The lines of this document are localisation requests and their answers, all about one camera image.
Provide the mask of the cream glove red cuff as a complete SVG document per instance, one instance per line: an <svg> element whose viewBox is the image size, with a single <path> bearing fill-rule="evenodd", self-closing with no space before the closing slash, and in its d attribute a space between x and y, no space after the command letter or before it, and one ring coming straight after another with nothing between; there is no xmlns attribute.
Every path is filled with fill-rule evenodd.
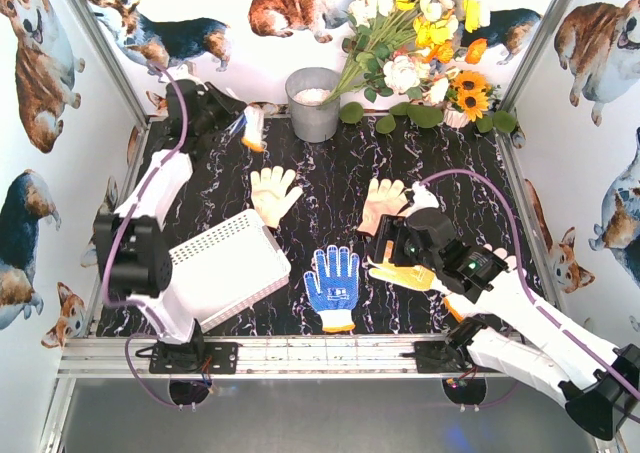
<svg viewBox="0 0 640 453"><path fill-rule="evenodd" d="M356 231L374 236L383 215L402 216L409 205L408 189L401 180L372 178L362 210L362 220Z"/></svg>

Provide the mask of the yellow dotted work glove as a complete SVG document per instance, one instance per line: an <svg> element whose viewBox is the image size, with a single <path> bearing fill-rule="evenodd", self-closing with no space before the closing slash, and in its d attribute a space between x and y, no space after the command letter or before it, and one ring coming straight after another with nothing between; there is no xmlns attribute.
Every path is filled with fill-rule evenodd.
<svg viewBox="0 0 640 453"><path fill-rule="evenodd" d="M435 273L422 265L396 266L384 260L382 263L371 263L368 269L371 278L412 291L427 292L435 290L443 292L446 287Z"/></svg>

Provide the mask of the blue dotted work glove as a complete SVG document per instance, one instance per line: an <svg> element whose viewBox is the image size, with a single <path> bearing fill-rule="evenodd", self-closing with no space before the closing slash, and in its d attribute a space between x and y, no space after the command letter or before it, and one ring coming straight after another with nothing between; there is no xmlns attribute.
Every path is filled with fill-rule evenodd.
<svg viewBox="0 0 640 453"><path fill-rule="evenodd" d="M329 245L314 252L315 269L304 273L304 286L312 309L326 333L355 328L352 312L359 299L360 257L348 247Z"/></svg>

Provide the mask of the white perforated storage basket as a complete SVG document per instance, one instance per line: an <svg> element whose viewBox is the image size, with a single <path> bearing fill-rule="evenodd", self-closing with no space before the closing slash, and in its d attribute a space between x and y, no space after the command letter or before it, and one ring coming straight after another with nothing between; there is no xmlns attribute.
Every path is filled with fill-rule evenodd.
<svg viewBox="0 0 640 453"><path fill-rule="evenodd" d="M291 264L253 209L169 251L177 296L204 333L289 283Z"/></svg>

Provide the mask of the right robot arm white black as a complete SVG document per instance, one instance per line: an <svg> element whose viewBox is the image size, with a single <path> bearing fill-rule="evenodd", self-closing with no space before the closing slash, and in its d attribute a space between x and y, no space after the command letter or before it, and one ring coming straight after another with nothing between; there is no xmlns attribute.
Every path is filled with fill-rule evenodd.
<svg viewBox="0 0 640 453"><path fill-rule="evenodd" d="M458 322L445 341L455 359L536 389L600 440L613 440L632 418L638 347L619 347L579 326L528 287L515 257L464 243L439 209L382 215L374 260L427 270Z"/></svg>

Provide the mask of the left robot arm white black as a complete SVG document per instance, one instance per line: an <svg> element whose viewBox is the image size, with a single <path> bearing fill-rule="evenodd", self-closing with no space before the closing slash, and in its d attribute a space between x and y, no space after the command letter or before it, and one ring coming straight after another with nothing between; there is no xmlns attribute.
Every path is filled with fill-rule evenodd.
<svg viewBox="0 0 640 453"><path fill-rule="evenodd" d="M246 103L211 83L171 81L166 89L165 135L130 196L113 212L94 220L94 243L102 303L134 306L159 341L190 342L196 320L171 285L172 260L163 236L174 199L193 174L194 160L217 133L244 126Z"/></svg>

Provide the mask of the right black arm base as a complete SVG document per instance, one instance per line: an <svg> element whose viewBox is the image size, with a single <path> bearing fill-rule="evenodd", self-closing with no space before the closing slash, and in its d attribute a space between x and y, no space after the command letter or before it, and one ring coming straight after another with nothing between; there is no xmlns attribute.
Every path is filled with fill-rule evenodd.
<svg viewBox="0 0 640 453"><path fill-rule="evenodd" d="M467 344L445 343L444 341L416 341L411 357L419 373L465 373L477 368L479 373L496 373L495 369L476 365L471 359Z"/></svg>

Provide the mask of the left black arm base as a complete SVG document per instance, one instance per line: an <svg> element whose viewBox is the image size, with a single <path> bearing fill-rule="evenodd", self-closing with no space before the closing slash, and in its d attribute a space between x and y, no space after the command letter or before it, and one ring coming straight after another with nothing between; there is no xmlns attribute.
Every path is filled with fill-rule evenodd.
<svg viewBox="0 0 640 453"><path fill-rule="evenodd" d="M205 342L154 345L149 362L151 374L234 374L238 361L239 345L235 342Z"/></svg>

